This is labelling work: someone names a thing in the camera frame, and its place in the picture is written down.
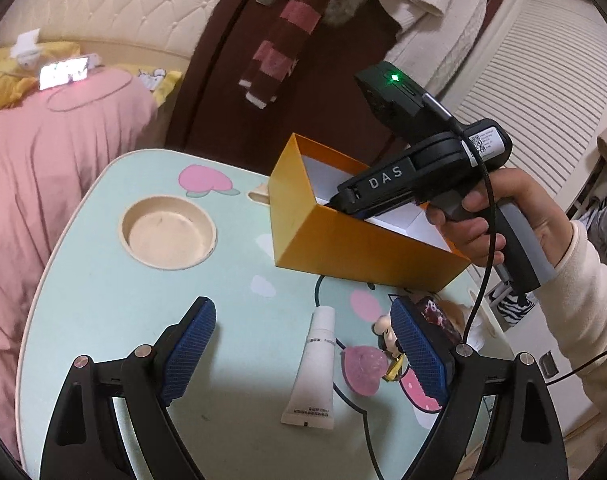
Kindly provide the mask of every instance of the striped scarf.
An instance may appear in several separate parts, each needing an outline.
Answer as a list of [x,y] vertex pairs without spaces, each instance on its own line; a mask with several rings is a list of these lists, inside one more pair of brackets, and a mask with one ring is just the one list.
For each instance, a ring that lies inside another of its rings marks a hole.
[[248,89],[248,101],[263,109],[267,103],[276,99],[279,85],[294,69],[306,40],[317,26],[329,1],[288,2],[238,82]]

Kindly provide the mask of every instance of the gray handle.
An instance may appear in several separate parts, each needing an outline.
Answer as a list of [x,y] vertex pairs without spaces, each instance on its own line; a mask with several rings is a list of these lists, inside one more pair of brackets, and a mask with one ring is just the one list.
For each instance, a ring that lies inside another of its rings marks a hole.
[[[443,210],[448,220],[462,220],[481,216],[490,219],[490,208],[477,214],[466,211],[461,206],[463,199],[459,190],[450,190],[437,196],[430,203]],[[546,258],[535,232],[523,213],[512,200],[497,202],[497,233],[506,238],[504,263],[496,266],[501,279],[508,283],[516,294],[536,290],[555,275],[554,267]]]

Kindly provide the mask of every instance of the white tube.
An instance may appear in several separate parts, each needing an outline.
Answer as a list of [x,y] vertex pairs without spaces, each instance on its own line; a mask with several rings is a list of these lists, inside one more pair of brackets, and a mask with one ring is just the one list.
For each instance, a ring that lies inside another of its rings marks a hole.
[[334,370],[335,310],[331,306],[318,306],[312,314],[290,402],[281,416],[283,424],[334,428]]

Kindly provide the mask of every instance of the silver bolt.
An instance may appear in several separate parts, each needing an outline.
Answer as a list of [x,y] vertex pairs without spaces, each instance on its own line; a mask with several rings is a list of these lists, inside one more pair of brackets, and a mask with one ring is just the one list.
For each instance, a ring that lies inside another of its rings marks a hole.
[[89,361],[90,358],[87,355],[80,355],[74,360],[73,364],[75,368],[83,368]]
[[134,355],[137,357],[147,357],[151,354],[152,347],[150,345],[139,345],[134,349]]
[[522,352],[519,355],[519,360],[526,366],[535,364],[535,358],[528,354],[528,352]]
[[461,357],[470,357],[472,355],[472,347],[466,345],[466,343],[458,344],[456,351]]

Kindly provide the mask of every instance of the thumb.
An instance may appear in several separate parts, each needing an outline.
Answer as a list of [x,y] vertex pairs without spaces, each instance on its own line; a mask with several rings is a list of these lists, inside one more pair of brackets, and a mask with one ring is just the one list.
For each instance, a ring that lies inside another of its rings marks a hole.
[[[501,198],[512,198],[519,204],[523,202],[531,187],[532,178],[522,170],[516,168],[502,168],[490,173],[490,184],[495,202]],[[476,213],[490,206],[488,190],[482,180],[466,195],[461,202],[464,209]]]

